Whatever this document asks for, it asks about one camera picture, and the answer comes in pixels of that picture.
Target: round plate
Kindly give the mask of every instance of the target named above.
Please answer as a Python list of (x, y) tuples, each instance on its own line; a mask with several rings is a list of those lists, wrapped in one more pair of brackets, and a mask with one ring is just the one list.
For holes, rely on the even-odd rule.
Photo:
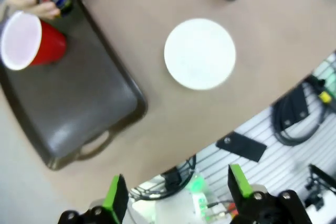
[(231, 74), (236, 49), (230, 34), (208, 19), (190, 19), (169, 34), (164, 47), (169, 73), (194, 90), (214, 88)]

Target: green led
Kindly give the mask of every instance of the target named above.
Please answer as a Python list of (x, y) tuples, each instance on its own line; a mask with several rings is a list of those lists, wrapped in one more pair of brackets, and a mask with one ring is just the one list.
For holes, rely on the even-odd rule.
[(193, 193), (199, 193), (203, 190), (204, 187), (205, 187), (205, 180), (200, 176), (192, 181), (192, 183), (190, 184), (190, 191)]

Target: table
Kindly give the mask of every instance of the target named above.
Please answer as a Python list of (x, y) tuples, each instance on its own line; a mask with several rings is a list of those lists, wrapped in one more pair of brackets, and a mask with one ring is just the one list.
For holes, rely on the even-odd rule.
[[(85, 0), (85, 5), (144, 92), (149, 110), (96, 158), (44, 171), (83, 210), (104, 197), (114, 174), (123, 173), (134, 187), (229, 133), (335, 49), (336, 0)], [(163, 60), (170, 31), (195, 17), (223, 25), (237, 49), (234, 72), (210, 91), (180, 86)]]

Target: white slatted surface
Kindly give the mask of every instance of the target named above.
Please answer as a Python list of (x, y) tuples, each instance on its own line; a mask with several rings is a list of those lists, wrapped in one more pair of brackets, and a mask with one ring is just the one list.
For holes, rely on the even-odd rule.
[[(335, 64), (334, 55), (328, 58)], [(328, 78), (328, 87), (333, 90), (335, 75), (328, 65), (322, 64), (318, 73)], [(321, 102), (307, 86), (305, 94), (310, 115), (301, 123), (293, 125), (290, 135), (304, 134), (317, 123)], [(219, 150), (215, 144), (197, 154), (197, 169), (206, 178), (215, 195), (225, 200), (231, 198), (227, 187), (228, 164), (237, 163), (242, 167), (251, 184), (265, 185), (271, 194), (292, 189), (298, 194), (304, 192), (308, 178), (307, 166), (312, 163), (329, 174), (336, 173), (336, 116), (329, 114), (318, 132), (305, 143), (289, 147), (277, 142), (271, 127), (271, 108), (263, 110), (236, 129), (237, 133), (253, 138), (268, 147), (259, 163)]]

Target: red cup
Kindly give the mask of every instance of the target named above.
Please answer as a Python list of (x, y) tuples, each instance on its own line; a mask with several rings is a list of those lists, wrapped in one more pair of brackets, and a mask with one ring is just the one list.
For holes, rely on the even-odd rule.
[(1, 58), (12, 70), (57, 61), (64, 56), (66, 48), (62, 33), (24, 12), (16, 12), (7, 21), (1, 37)]

